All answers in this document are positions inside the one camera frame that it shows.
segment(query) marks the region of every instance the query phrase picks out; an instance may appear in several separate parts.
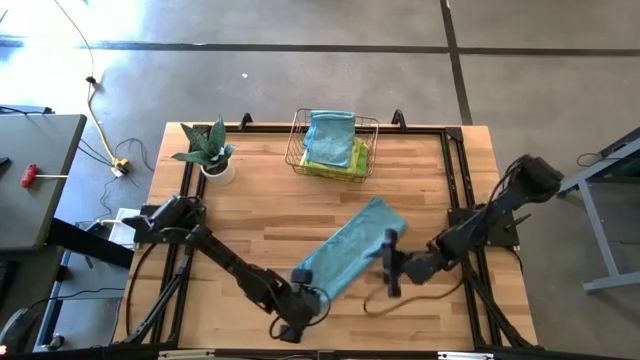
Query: gray floor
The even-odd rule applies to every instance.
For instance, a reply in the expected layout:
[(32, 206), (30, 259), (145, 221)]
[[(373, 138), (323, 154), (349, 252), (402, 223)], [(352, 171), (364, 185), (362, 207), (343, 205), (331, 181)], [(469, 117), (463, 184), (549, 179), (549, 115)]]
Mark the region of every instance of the gray floor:
[[(61, 3), (91, 41), (447, 44), (437, 0)], [(460, 46), (640, 47), (635, 36), (640, 3), (633, 0), (449, 3)], [(33, 11), (20, 4), (10, 8), (0, 35), (56, 42), (0, 48), (0, 102), (87, 113), (87, 52), (69, 50), (79, 38), (57, 8), (42, 5), (36, 15)], [(296, 108), (306, 106), (353, 109), (385, 121), (401, 108), (409, 123), (461, 123), (446, 54), (99, 50), (95, 57), (104, 89), (94, 109), (110, 142), (139, 137), (151, 161), (167, 121), (212, 120), (218, 113), (229, 121), (247, 111), (256, 121), (289, 121)], [(579, 154), (600, 150), (640, 123), (638, 57), (465, 55), (461, 64), (473, 123), (489, 126), (502, 170), (530, 152), (574, 173)], [(83, 138), (100, 148), (93, 126)], [(119, 149), (119, 155), (132, 158), (137, 184), (111, 184), (105, 201), (111, 209), (145, 201), (152, 174), (141, 166), (139, 151), (136, 145)], [(104, 213), (99, 199), (110, 178), (106, 167), (78, 154), (58, 216), (81, 221)], [(533, 214), (519, 233), (540, 343), (554, 350), (639, 358), (640, 286), (590, 296), (582, 291), (581, 283), (605, 275), (605, 268), (579, 199), (554, 199), (522, 212)], [(640, 262), (637, 249), (628, 253), (631, 263)], [(114, 300), (87, 302), (96, 316), (115, 310)], [(61, 323), (59, 331), (73, 330), (73, 323)], [(85, 325), (73, 332), (78, 336), (74, 346), (108, 342), (113, 321), (105, 320), (101, 329)]]

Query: white pot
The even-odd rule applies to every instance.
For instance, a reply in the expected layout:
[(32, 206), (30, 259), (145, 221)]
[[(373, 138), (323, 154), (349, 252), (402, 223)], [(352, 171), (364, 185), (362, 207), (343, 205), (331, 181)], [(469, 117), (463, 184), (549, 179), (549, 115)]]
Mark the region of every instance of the white pot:
[(229, 163), (227, 164), (227, 168), (224, 169), (223, 172), (216, 175), (208, 174), (204, 171), (204, 166), (200, 165), (200, 171), (207, 177), (207, 180), (213, 185), (227, 185), (233, 180), (236, 176), (236, 169), (233, 167), (233, 163), (231, 163), (231, 159), (227, 160)]

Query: teal cloth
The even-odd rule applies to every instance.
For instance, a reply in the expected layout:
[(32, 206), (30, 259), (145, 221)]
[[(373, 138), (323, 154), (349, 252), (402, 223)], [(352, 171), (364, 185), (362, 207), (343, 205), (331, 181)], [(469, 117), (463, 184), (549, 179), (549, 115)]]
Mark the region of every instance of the teal cloth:
[[(296, 267), (312, 270), (311, 285), (325, 290), (333, 300), (375, 260), (367, 255), (382, 246), (385, 230), (401, 236), (406, 228), (407, 221), (376, 196)], [(324, 296), (321, 301), (326, 305)]]
[(355, 124), (355, 114), (349, 111), (312, 110), (311, 125), (303, 142), (306, 160), (349, 167)]

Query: yellow cloth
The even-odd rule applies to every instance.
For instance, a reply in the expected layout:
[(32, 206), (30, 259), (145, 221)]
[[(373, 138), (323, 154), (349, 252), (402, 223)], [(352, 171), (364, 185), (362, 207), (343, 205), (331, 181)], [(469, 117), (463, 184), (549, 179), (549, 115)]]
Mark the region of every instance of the yellow cloth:
[[(318, 169), (318, 170), (329, 170), (332, 172), (339, 172), (343, 174), (350, 175), (366, 175), (367, 174), (367, 159), (369, 157), (369, 147), (365, 144), (364, 140), (359, 137), (353, 138), (353, 147), (351, 148), (351, 162), (349, 163), (349, 167), (340, 167), (333, 165), (325, 165), (313, 161), (307, 161), (307, 151), (305, 150), (304, 155), (302, 156), (302, 160), (300, 160), (300, 165)], [(330, 172), (314, 172), (312, 170), (306, 171), (307, 174), (315, 173), (317, 175), (322, 175), (330, 178), (335, 178)]]

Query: wooden table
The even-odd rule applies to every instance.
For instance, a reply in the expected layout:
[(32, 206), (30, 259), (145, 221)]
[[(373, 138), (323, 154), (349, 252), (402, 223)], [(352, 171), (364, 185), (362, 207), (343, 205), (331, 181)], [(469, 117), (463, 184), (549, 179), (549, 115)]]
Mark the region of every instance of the wooden table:
[[(477, 202), (487, 199), (498, 180), (489, 131), (484, 126), (462, 127)], [(371, 198), (381, 195), (409, 223), (400, 240), (402, 249), (421, 249), (447, 227), (449, 196), (440, 140), (433, 135), (378, 137), (373, 176), (362, 184), (297, 175), (284, 162), (288, 134), (229, 133), (238, 145), (233, 155), (236, 177), (224, 187), (207, 186), (204, 202), (207, 225), (247, 262), (276, 270), (288, 278), (290, 270), (342, 227)], [(167, 124), (150, 204), (161, 204), (179, 192), (184, 163), (171, 159), (188, 147), (178, 123)], [(453, 152), (456, 174), (457, 154)], [(193, 172), (193, 194), (199, 171)], [(464, 195), (459, 198), (464, 206)], [(158, 245), (141, 266), (131, 299), (131, 327), (156, 300), (167, 246)], [(136, 251), (134, 269), (142, 249)], [(487, 248), (494, 296), (522, 335), (536, 342), (520, 268), (513, 254)], [(196, 252), (184, 309), (180, 348), (354, 349), (354, 350), (470, 350), (472, 349), (464, 289), (442, 300), (413, 302), (381, 318), (368, 318), (363, 298), (380, 285), (373, 272), (378, 261), (356, 280), (331, 308), (328, 318), (305, 331), (300, 344), (272, 340), (267, 334), (275, 315), (267, 315), (244, 298), (235, 280), (203, 254)], [(440, 272), (423, 286), (403, 279), (403, 298), (441, 294), (460, 281), (459, 268)], [(374, 298), (371, 310), (396, 303), (386, 292)], [(163, 334), (173, 317), (168, 306)], [(123, 305), (114, 340), (125, 337)], [(479, 306), (483, 334), (489, 338), (486, 313)]]

